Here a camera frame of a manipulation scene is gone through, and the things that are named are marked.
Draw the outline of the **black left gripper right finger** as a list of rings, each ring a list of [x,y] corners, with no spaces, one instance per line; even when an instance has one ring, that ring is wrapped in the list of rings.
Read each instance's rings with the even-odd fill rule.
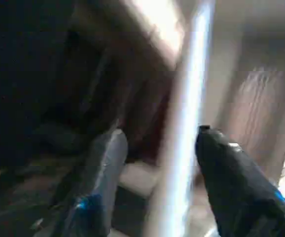
[[[202,125],[195,152],[221,237],[285,237],[285,198],[237,143]]]

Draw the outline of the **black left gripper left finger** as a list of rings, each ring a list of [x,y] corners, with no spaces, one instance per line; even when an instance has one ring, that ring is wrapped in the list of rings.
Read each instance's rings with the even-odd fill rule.
[[[68,128],[42,136],[51,163],[39,172],[37,201],[45,211],[32,223],[36,237],[106,237],[128,153],[119,128],[82,134]]]

